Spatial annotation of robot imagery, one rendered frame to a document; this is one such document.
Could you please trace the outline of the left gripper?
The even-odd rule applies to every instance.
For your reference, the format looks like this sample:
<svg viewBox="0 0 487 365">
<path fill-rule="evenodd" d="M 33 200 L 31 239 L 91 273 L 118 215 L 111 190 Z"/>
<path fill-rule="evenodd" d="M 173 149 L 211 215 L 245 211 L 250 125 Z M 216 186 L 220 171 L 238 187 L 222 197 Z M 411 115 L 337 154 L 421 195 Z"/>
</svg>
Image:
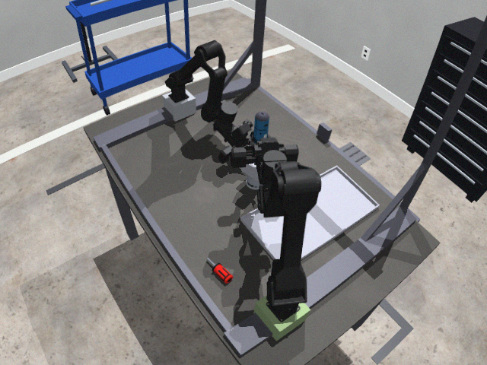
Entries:
<svg viewBox="0 0 487 365">
<path fill-rule="evenodd" d="M 240 168 L 240 167 L 246 167 L 246 164 L 252 164 L 256 162 L 256 169 L 258 173 L 258 178 L 259 175 L 262 172 L 262 166 L 259 164 L 259 162 L 256 159 L 256 155 L 253 155 L 253 144 L 254 144 L 254 136 L 252 135 L 250 145 L 245 146 L 244 148 L 232 148 L 231 149 L 231 166 L 233 168 Z M 283 152 L 286 157 L 287 161 L 296 161 L 298 160 L 298 146 L 296 144 L 287 144 L 285 146 L 284 150 L 284 145 L 279 144 L 279 150 Z"/>
</svg>

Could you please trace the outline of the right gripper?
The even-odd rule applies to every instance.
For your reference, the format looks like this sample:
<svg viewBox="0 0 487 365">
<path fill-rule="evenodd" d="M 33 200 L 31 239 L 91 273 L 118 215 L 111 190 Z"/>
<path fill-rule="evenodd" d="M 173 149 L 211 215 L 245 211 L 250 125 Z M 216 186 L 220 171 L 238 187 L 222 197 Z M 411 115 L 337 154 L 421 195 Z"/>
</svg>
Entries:
<svg viewBox="0 0 487 365">
<path fill-rule="evenodd" d="M 232 148 L 237 148 L 237 147 L 242 148 L 242 147 L 246 146 L 247 144 L 250 145 L 251 137 L 254 134 L 254 131 L 251 132 L 249 138 L 246 138 L 246 135 L 242 135 L 241 137 L 238 138 L 238 141 L 236 143 L 231 139 L 231 136 L 229 135 L 229 130 L 233 131 L 238 127 L 239 127 L 238 125 L 237 126 L 232 125 L 229 128 L 227 128 L 222 135 L 224 137 L 224 141 L 228 142 L 232 146 L 231 147 L 228 145 L 226 148 L 223 148 L 221 150 L 221 152 L 218 156 L 218 159 L 222 164 L 229 161 L 229 156 L 231 156 L 231 149 Z"/>
</svg>

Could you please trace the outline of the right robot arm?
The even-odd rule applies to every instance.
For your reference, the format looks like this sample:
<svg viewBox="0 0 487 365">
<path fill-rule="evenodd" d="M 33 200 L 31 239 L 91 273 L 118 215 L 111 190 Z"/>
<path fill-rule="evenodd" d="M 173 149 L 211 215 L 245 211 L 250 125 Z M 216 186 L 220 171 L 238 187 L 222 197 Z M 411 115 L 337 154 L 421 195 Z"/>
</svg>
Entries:
<svg viewBox="0 0 487 365">
<path fill-rule="evenodd" d="M 225 68 L 226 56 L 224 54 L 224 50 L 220 43 L 213 40 L 197 46 L 194 54 L 195 55 L 180 70 L 171 73 L 169 78 L 165 81 L 166 86 L 171 89 L 171 94 L 168 96 L 175 103 L 188 99 L 189 96 L 186 94 L 185 84 L 191 82 L 193 80 L 193 73 L 198 68 L 202 67 L 208 72 L 210 82 L 208 87 L 208 97 L 202 106 L 201 117 L 206 122 L 212 122 L 215 120 L 215 127 L 218 129 L 218 132 L 223 135 L 227 128 L 234 125 L 232 122 L 234 121 L 238 111 L 238 107 L 235 103 L 227 102 L 226 100 L 221 101 L 224 81 L 228 75 Z M 219 58 L 218 68 L 214 70 L 207 64 L 206 61 L 216 57 Z M 213 129 L 216 131 L 214 124 Z M 248 136 L 247 131 L 252 130 L 251 127 L 253 127 L 253 123 L 249 119 L 246 119 L 243 122 L 243 125 L 239 126 L 233 131 L 229 130 L 229 135 L 236 143 L 239 136 Z"/>
</svg>

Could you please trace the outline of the blue electric screwdriver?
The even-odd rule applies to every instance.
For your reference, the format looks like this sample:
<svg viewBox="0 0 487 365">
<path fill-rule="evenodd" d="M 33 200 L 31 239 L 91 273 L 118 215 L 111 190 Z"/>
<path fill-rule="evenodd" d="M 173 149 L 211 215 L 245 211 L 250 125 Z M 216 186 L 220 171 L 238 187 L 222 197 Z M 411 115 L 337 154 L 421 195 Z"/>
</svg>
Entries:
<svg viewBox="0 0 487 365">
<path fill-rule="evenodd" d="M 267 138 L 269 128 L 269 115 L 265 112 L 258 112 L 255 115 L 254 123 L 254 142 L 259 141 L 261 138 Z"/>
</svg>

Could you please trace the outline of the white shallow tray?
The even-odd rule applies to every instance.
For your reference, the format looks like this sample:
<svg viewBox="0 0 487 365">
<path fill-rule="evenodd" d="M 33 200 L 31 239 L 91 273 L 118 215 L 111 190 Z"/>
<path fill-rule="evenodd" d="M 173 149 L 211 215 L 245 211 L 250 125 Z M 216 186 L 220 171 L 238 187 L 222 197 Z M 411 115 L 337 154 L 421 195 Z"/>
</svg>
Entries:
<svg viewBox="0 0 487 365">
<path fill-rule="evenodd" d="M 317 204 L 307 214 L 301 260 L 380 206 L 338 166 L 320 174 L 320 178 Z M 258 208 L 240 217 L 273 260 L 280 259 L 283 218 L 264 218 Z"/>
</svg>

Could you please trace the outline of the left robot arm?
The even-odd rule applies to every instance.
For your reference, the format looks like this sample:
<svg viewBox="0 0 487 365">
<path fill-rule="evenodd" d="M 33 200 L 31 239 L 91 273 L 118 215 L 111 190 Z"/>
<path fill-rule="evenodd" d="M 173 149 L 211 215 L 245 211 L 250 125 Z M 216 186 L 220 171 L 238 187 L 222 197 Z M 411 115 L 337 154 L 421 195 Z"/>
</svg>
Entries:
<svg viewBox="0 0 487 365">
<path fill-rule="evenodd" d="M 317 204 L 322 182 L 316 170 L 296 161 L 286 162 L 276 138 L 261 138 L 253 144 L 253 155 L 262 166 L 257 191 L 260 214 L 284 216 L 280 259 L 272 262 L 266 297 L 268 308 L 283 322 L 300 310 L 299 303 L 307 302 L 301 254 L 307 214 Z"/>
</svg>

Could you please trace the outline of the white square plate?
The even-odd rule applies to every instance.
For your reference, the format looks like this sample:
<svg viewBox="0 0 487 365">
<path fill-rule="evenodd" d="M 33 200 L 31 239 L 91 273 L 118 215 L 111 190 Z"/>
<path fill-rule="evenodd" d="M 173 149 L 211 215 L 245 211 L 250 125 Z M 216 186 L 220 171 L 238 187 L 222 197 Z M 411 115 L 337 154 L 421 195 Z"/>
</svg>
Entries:
<svg viewBox="0 0 487 365">
<path fill-rule="evenodd" d="M 257 182 L 259 181 L 256 165 L 254 163 L 246 164 L 246 167 L 241 167 L 241 171 L 256 180 Z"/>
</svg>

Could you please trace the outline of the grey cylindrical joint module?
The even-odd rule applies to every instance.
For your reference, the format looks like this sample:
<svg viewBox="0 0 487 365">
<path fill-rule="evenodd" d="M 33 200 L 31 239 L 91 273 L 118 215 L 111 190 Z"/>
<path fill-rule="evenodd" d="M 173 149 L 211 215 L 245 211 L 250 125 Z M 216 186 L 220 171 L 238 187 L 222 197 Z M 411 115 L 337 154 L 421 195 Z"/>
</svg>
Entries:
<svg viewBox="0 0 487 365">
<path fill-rule="evenodd" d="M 257 182 L 256 180 L 254 180 L 248 175 L 247 175 L 246 184 L 250 189 L 255 189 L 255 190 L 259 189 L 259 181 Z"/>
</svg>

